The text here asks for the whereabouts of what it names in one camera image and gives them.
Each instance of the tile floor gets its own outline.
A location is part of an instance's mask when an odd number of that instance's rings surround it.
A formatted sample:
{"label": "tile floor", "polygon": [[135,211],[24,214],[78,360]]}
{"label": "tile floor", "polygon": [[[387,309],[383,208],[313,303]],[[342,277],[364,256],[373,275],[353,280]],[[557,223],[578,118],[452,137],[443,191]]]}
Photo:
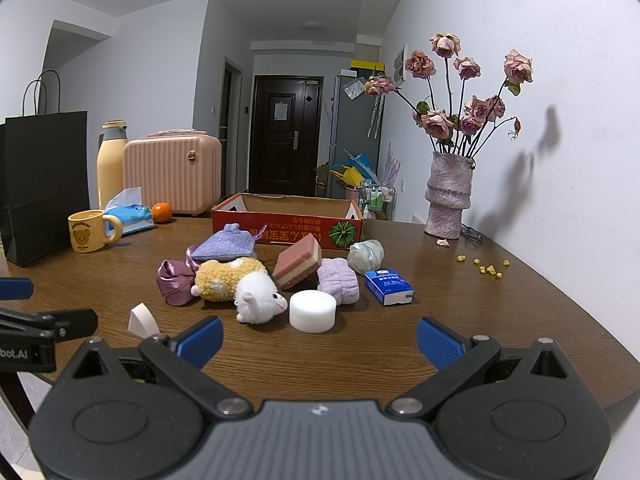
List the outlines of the tile floor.
{"label": "tile floor", "polygon": [[[51,386],[31,374],[19,373],[18,375],[34,410],[37,410]],[[0,400],[0,451],[9,464],[17,464],[32,471],[39,470],[29,448],[27,436],[2,400]]]}

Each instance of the blue box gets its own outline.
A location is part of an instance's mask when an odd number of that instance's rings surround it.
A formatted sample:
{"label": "blue box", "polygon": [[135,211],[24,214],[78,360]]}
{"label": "blue box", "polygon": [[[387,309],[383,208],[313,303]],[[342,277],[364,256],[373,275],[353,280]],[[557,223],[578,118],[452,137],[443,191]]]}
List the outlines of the blue box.
{"label": "blue box", "polygon": [[384,306],[407,304],[414,300],[414,289],[394,270],[370,270],[364,275],[367,288]]}

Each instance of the orange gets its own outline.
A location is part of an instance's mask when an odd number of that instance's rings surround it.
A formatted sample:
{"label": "orange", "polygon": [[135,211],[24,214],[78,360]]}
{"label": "orange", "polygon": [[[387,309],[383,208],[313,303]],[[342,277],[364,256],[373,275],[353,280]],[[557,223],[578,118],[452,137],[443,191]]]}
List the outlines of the orange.
{"label": "orange", "polygon": [[166,202],[159,202],[151,208],[151,214],[156,224],[165,224],[171,220],[174,210]]}

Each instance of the wooden table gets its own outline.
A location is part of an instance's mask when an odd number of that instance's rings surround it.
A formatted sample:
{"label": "wooden table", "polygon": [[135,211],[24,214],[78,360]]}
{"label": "wooden table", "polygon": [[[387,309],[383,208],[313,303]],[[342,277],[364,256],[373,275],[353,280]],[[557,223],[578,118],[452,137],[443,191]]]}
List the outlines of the wooden table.
{"label": "wooden table", "polygon": [[[327,333],[297,332],[283,314],[265,325],[236,321],[230,303],[194,300],[189,306],[165,304],[156,287],[156,269],[164,259],[182,259],[185,248],[211,234],[211,220],[179,218],[124,238],[91,254],[61,250],[27,269],[0,264],[0,275],[26,276],[35,293],[29,301],[3,302],[5,308],[38,312],[91,307],[99,318],[97,335],[112,348],[136,346],[127,332],[129,311],[143,302],[160,329],[171,336],[210,314],[223,320],[225,343],[204,372],[245,396],[257,407],[262,399],[389,400],[435,373],[415,345],[415,326],[433,316],[465,336],[485,333],[503,346],[528,347],[540,337],[556,339],[602,406],[640,387],[640,364],[603,327],[545,278],[490,240],[478,245],[460,238],[437,247],[422,227],[366,221],[365,238],[385,248],[392,268],[415,288],[410,305],[382,307],[361,283],[354,306],[338,308]],[[256,245],[258,257],[273,270],[281,246]],[[456,261],[466,254],[466,262]],[[325,257],[346,257],[324,251]],[[504,277],[480,274],[473,263],[494,264]],[[502,261],[508,259],[509,267]],[[305,282],[302,288],[313,288]],[[57,346],[58,368],[80,344]]]}

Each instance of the ceiling light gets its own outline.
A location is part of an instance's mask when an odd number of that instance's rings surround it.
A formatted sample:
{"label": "ceiling light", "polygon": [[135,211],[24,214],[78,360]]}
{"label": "ceiling light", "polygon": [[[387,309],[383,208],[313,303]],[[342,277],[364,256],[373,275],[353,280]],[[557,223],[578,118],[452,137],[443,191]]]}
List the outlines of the ceiling light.
{"label": "ceiling light", "polygon": [[302,28],[306,28],[306,30],[320,30],[324,28],[324,25],[318,22],[308,22],[302,25]]}

